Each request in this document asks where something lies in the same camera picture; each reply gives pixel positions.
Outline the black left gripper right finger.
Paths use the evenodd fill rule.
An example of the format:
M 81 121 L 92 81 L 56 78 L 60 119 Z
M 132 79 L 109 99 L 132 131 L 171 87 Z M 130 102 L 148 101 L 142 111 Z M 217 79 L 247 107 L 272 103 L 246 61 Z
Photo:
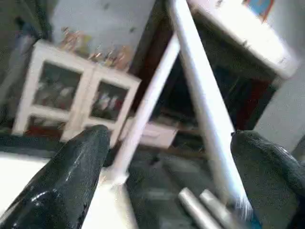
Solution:
M 263 229 L 305 227 L 305 165 L 256 131 L 231 134 L 231 152 Z

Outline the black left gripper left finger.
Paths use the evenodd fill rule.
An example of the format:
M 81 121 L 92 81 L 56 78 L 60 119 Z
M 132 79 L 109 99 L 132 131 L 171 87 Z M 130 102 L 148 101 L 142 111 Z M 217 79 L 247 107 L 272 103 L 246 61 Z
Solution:
M 64 144 L 0 218 L 2 229 L 80 229 L 110 149 L 110 131 L 91 126 Z

